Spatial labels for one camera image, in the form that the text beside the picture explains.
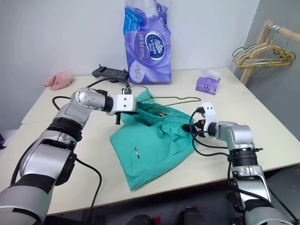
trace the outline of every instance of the hanger rack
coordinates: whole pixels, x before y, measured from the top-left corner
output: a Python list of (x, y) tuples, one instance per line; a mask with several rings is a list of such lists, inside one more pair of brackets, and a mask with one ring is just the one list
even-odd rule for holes
[[(259, 38), (258, 38), (258, 40), (256, 42), (257, 44), (264, 42), (265, 39), (267, 38), (267, 31), (270, 28), (270, 26), (269, 26), (270, 23), (274, 23), (273, 20), (266, 20), (266, 22), (264, 23), (262, 32), (261, 32), (261, 34), (260, 34), (260, 36), (259, 36)], [(276, 33), (281, 34), (281, 35), (287, 37), (288, 39), (291, 39), (291, 40), (293, 40), (293, 41), (295, 41), (295, 42), (297, 42), (297, 43), (300, 44), (300, 34), (297, 33), (297, 32), (295, 32), (295, 31), (289, 30), (289, 29), (284, 28), (284, 27), (280, 27), (276, 31)], [(244, 70), (244, 72), (242, 74), (242, 77), (240, 78), (240, 81), (244, 85), (246, 85), (249, 77), (251, 76), (251, 73), (252, 73), (253, 69), (254, 68), (252, 67), (252, 68), (246, 68)]]

